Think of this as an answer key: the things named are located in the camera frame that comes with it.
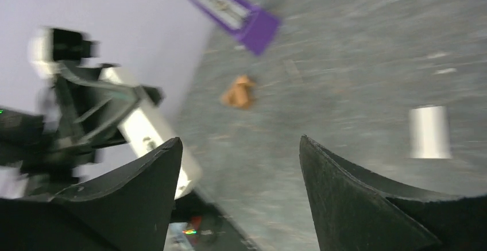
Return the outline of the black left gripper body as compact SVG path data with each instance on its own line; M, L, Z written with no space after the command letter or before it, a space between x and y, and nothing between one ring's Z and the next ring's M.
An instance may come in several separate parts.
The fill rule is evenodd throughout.
M46 115L22 116L21 144L32 155L20 171L32 188L75 182L73 169L94 163L98 149L135 141L130 125L145 130L150 122L136 113L155 109L164 98L156 87L131 82L114 64L82 67L62 60L40 70L49 83L42 109L58 111L59 118L50 128Z

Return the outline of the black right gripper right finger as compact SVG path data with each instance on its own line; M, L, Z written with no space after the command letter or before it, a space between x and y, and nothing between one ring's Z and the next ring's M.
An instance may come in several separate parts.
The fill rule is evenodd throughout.
M381 176L302 136L299 160L321 250L485 250L486 196Z

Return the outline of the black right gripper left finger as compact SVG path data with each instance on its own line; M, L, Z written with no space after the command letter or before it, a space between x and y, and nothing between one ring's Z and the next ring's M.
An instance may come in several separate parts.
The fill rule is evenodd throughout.
M60 191L1 199L2 250L163 250L183 144Z

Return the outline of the white battery cover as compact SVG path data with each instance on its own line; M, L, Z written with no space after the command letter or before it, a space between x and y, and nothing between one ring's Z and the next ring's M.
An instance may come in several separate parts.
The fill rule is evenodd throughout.
M409 111L410 156L414 159L451 159L449 121L444 106Z

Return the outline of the white remote control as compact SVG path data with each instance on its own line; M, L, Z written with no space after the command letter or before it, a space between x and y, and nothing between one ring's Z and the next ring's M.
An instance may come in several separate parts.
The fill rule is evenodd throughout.
M118 125L119 131L138 157L176 137L175 131L159 111L163 94L157 87L142 85L122 67L105 68L100 78L114 84L128 86L140 97L139 104ZM175 199L189 194L201 178L200 164L191 152L184 148Z

